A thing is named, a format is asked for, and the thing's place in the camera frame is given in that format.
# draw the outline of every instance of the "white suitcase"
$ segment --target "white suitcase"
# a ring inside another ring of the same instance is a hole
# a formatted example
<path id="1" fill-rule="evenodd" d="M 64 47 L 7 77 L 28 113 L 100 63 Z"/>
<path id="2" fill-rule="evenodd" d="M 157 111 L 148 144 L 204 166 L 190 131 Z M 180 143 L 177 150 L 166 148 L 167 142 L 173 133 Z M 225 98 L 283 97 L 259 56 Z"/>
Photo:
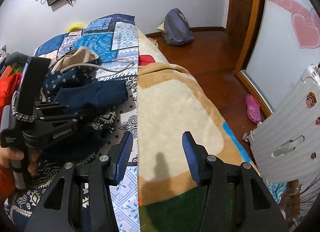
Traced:
<path id="1" fill-rule="evenodd" d="M 320 171 L 320 77 L 317 72 L 317 67 L 309 66 L 276 111 L 248 136 L 265 182 L 288 182 Z"/>

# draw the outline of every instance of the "pink shoe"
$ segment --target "pink shoe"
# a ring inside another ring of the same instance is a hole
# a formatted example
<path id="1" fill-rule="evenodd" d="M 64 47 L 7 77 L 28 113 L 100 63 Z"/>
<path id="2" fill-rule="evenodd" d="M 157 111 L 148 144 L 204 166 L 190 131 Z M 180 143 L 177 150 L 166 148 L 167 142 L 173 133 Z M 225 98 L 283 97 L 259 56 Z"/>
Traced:
<path id="1" fill-rule="evenodd" d="M 251 94 L 247 95 L 245 103 L 247 104 L 247 114 L 250 121 L 255 124 L 259 123 L 261 121 L 260 104 Z"/>

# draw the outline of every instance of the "pink heart decal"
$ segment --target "pink heart decal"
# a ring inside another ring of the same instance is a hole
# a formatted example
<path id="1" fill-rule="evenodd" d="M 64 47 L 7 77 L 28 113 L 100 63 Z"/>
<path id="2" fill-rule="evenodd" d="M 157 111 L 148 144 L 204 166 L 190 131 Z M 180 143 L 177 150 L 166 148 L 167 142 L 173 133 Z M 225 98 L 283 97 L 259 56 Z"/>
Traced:
<path id="1" fill-rule="evenodd" d="M 318 28 L 318 30 L 320 30 L 320 18 L 318 16 L 317 12 L 314 10 L 314 8 L 311 9 L 310 15 L 311 15 L 312 25 L 314 25 L 315 27 Z"/>
<path id="2" fill-rule="evenodd" d="M 308 25 L 303 15 L 294 13 L 291 17 L 291 23 L 300 49 L 314 49 L 320 46 L 320 33 L 318 29 L 313 25 Z"/>

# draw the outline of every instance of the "backpack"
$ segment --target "backpack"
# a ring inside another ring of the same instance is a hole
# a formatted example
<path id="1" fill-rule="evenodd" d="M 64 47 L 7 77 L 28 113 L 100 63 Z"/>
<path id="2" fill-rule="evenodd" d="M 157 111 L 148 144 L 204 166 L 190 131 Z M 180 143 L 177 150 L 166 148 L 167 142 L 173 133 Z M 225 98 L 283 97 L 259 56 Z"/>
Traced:
<path id="1" fill-rule="evenodd" d="M 171 46 L 181 46 L 193 42 L 194 37 L 184 15 L 177 8 L 170 10 L 164 19 L 162 33 L 165 42 Z"/>

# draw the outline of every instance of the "finger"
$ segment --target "finger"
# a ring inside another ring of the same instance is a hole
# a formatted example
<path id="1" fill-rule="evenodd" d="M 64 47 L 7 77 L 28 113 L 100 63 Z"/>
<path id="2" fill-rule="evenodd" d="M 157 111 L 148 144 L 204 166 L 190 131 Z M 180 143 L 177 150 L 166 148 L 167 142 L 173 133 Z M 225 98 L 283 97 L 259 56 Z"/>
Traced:
<path id="1" fill-rule="evenodd" d="M 36 161 L 38 160 L 39 156 L 41 155 L 41 152 L 40 151 L 34 151 L 32 154 L 31 154 L 31 160 L 32 161 Z"/>
<path id="2" fill-rule="evenodd" d="M 0 155 L 2 158 L 9 160 L 22 160 L 24 157 L 23 152 L 19 150 L 12 150 L 11 148 L 1 148 Z"/>
<path id="3" fill-rule="evenodd" d="M 28 166 L 28 172 L 30 172 L 32 175 L 36 175 L 37 171 L 38 171 L 38 163 L 31 162 Z"/>

